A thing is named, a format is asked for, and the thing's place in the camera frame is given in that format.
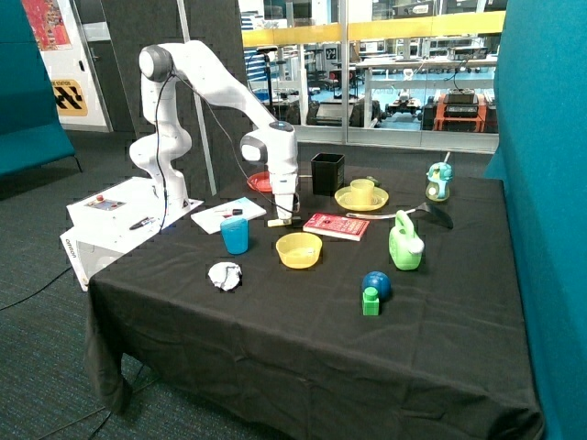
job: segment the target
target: black cup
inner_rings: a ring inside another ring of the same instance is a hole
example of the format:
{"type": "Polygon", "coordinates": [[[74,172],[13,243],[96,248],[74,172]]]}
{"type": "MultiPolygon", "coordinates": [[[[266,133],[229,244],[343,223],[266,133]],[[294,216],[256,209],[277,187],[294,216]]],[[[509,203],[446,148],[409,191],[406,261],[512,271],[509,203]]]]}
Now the black cup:
{"type": "Polygon", "coordinates": [[[345,183],[345,156],[318,153],[312,164],[312,192],[316,195],[334,195],[345,183]]]}

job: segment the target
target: blue partition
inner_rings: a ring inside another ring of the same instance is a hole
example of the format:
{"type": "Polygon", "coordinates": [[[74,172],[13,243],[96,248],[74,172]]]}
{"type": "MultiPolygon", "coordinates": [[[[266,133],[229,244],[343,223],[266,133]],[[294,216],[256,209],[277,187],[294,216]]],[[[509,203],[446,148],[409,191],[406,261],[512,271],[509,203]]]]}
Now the blue partition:
{"type": "Polygon", "coordinates": [[[508,3],[486,177],[507,212],[547,439],[587,438],[587,44],[584,0],[508,3]]]}
{"type": "Polygon", "coordinates": [[[20,0],[4,0],[2,15],[0,175],[75,154],[20,0]]]}

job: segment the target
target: green block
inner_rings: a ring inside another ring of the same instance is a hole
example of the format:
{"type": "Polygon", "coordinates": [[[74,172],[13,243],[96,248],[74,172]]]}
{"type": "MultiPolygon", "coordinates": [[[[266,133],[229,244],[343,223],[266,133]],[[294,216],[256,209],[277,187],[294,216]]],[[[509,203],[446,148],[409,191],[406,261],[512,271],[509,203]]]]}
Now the green block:
{"type": "Polygon", "coordinates": [[[379,293],[374,287],[368,287],[363,292],[363,315],[377,316],[379,314],[379,293]]]}

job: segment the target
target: red plate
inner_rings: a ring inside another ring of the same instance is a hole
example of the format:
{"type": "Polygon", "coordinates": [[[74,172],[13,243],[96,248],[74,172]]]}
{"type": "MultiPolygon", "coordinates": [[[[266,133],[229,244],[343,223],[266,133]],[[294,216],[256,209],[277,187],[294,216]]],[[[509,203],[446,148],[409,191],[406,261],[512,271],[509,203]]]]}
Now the red plate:
{"type": "Polygon", "coordinates": [[[261,191],[262,193],[271,192],[271,184],[269,183],[269,172],[258,172],[247,179],[247,184],[251,190],[261,191]]]}

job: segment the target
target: blue ball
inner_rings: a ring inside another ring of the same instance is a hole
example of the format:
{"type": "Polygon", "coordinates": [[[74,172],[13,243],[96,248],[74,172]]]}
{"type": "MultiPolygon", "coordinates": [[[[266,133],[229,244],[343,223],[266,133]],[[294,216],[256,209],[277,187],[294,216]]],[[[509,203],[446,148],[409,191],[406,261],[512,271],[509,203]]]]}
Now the blue ball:
{"type": "Polygon", "coordinates": [[[374,271],[365,275],[363,283],[360,286],[361,293],[363,293],[368,287],[374,287],[377,289],[380,301],[388,300],[392,294],[392,282],[383,272],[374,271]]]}

